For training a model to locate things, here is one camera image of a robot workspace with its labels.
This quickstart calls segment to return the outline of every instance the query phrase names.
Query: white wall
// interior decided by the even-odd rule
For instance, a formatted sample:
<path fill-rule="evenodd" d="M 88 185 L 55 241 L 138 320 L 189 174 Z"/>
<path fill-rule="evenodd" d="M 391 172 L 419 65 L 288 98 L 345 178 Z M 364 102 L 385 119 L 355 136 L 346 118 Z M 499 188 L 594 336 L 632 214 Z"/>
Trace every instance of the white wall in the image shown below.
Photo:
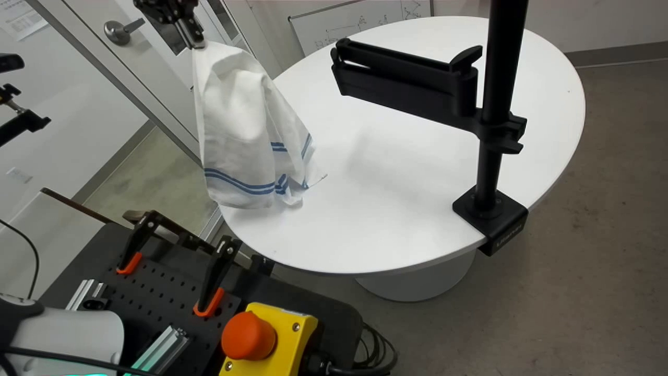
<path fill-rule="evenodd" d="M 253 0 L 254 21 L 262 30 L 281 70 L 303 54 L 288 18 L 345 0 Z M 491 0 L 432 0 L 435 14 L 489 14 Z M 668 0 L 529 0 L 528 30 L 565 53 L 668 40 Z"/>
<path fill-rule="evenodd" d="M 24 70 L 0 73 L 0 84 L 23 93 L 16 104 L 51 119 L 0 149 L 0 218 L 10 220 L 43 187 L 64 197 L 81 191 L 145 118 L 51 28 L 23 42 L 0 31 L 0 53 L 24 61 Z M 0 109 L 0 123 L 13 118 Z"/>

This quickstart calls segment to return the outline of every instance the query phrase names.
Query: gray floor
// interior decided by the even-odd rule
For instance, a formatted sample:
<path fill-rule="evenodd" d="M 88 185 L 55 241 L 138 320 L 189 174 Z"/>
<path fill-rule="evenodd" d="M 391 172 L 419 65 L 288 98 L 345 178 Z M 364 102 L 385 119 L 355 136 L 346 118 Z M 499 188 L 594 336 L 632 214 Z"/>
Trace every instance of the gray floor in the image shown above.
<path fill-rule="evenodd" d="M 522 237 L 493 259 L 477 257 L 450 292 L 402 306 L 351 281 L 276 275 L 355 306 L 399 347 L 396 376 L 668 375 L 668 61 L 580 73 L 589 113 L 573 164 Z M 142 168 L 156 151 L 131 154 L 88 206 L 119 214 L 145 192 L 197 223 L 188 206 L 202 198 L 188 198 L 201 181 L 186 168 L 165 168 L 178 154 Z"/>

